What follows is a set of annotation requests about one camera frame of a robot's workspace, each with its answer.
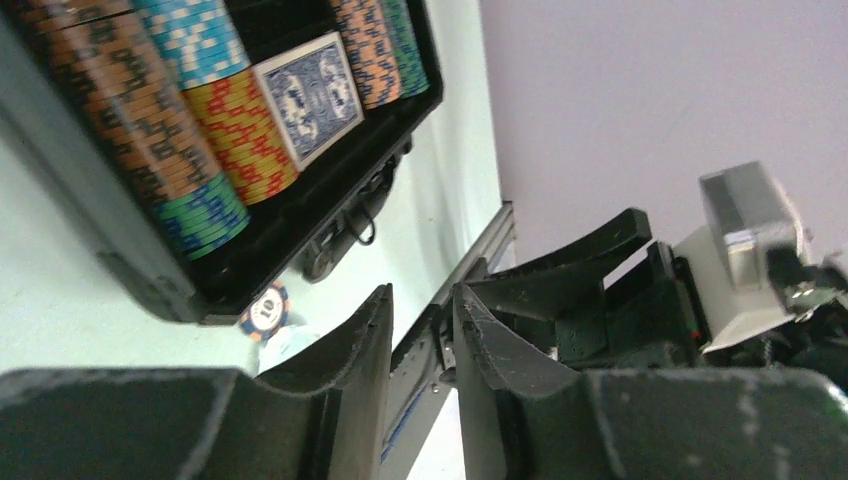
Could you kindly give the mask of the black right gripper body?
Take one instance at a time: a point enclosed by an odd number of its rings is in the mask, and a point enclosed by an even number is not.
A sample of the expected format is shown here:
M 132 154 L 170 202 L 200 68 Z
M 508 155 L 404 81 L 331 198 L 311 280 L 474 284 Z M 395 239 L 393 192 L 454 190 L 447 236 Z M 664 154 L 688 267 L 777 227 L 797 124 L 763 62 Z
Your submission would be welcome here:
M 688 368 L 699 326 L 672 248 L 655 242 L 610 287 L 598 286 L 556 321 L 557 360 L 570 368 Z

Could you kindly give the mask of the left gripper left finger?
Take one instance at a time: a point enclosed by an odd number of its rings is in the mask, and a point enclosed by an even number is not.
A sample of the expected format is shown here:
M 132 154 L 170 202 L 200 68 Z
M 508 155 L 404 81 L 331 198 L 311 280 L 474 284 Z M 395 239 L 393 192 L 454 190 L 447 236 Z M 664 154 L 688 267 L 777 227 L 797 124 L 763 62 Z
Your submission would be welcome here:
M 257 377 L 232 368 L 1 378 L 5 479 L 375 479 L 393 290 Z

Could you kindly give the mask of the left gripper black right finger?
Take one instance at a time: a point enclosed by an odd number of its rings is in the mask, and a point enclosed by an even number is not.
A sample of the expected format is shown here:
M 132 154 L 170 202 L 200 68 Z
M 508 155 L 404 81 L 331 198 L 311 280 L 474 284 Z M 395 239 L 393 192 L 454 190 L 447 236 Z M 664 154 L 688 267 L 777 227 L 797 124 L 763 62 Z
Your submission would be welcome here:
M 843 479 L 847 399 L 804 369 L 575 371 L 453 295 L 469 479 Z

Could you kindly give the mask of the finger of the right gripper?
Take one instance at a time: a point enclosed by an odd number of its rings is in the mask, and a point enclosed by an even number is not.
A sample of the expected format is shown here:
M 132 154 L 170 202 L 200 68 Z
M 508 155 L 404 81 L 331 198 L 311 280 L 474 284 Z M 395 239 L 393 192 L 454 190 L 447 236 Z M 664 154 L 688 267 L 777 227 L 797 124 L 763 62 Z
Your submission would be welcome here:
M 582 238 L 469 287 L 490 309 L 553 320 L 651 239 L 647 213 L 627 208 Z

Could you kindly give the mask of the white red poker chip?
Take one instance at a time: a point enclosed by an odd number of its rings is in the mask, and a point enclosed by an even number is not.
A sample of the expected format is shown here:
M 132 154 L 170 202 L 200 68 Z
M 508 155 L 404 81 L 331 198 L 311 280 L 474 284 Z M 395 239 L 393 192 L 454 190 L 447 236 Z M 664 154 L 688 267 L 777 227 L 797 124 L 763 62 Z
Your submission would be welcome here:
M 285 285 L 276 280 L 240 315 L 242 332 L 256 342 L 270 340 L 287 323 L 290 299 Z

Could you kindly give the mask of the black poker case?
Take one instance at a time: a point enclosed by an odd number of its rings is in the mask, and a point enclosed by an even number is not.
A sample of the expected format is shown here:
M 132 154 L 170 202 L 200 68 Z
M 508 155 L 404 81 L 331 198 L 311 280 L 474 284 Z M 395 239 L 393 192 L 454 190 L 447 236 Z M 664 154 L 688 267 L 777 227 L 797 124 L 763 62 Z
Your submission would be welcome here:
M 368 244 L 443 82 L 422 1 L 5 1 L 1 131 L 173 323 Z

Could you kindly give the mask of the clear dealer button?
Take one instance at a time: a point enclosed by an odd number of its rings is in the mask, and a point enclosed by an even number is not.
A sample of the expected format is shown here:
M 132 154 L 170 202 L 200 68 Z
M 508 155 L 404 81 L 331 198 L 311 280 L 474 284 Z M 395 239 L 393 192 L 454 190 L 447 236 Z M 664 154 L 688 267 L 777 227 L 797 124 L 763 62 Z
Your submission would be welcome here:
M 308 325 L 285 326 L 262 344 L 258 351 L 258 373 L 264 373 L 296 356 L 321 338 Z

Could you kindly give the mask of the purple green chip stack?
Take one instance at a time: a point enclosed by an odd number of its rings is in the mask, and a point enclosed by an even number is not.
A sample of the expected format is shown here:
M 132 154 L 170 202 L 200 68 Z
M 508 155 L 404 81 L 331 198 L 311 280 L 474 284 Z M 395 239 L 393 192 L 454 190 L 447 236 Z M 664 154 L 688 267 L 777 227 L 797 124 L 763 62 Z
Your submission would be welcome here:
M 381 7 L 401 78 L 402 98 L 416 96 L 429 88 L 429 81 L 404 0 L 382 0 Z

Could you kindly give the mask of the blue playing card deck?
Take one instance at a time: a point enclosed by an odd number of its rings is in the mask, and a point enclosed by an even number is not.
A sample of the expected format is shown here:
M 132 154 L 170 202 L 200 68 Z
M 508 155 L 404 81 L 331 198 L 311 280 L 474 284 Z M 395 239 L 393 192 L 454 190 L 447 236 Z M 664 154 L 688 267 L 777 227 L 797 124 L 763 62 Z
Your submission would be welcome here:
M 253 73 L 299 172 L 364 120 L 337 31 L 258 63 Z

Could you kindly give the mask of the pink brown chip stack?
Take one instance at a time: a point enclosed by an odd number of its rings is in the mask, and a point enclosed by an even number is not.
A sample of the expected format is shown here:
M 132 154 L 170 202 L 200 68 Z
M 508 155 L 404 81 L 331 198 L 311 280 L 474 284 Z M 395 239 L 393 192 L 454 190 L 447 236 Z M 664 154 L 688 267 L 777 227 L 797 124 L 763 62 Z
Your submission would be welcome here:
M 370 110 L 397 100 L 401 77 L 382 5 L 377 0 L 329 2 L 362 105 Z

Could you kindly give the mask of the blue orange chip stack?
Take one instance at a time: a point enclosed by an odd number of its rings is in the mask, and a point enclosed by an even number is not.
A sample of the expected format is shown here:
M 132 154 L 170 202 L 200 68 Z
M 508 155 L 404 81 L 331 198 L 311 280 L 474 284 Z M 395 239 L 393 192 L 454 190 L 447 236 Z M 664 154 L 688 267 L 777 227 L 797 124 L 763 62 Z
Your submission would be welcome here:
M 222 1 L 133 4 L 218 163 L 246 205 L 298 178 L 251 61 Z

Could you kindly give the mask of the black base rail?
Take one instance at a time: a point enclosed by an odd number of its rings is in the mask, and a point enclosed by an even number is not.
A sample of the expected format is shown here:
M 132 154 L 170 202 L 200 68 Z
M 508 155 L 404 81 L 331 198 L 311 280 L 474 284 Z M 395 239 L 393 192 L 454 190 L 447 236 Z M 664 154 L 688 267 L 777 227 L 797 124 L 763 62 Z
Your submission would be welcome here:
M 486 276 L 488 265 L 484 257 L 459 265 L 392 352 L 380 457 L 383 479 L 407 477 L 452 390 L 452 287 Z

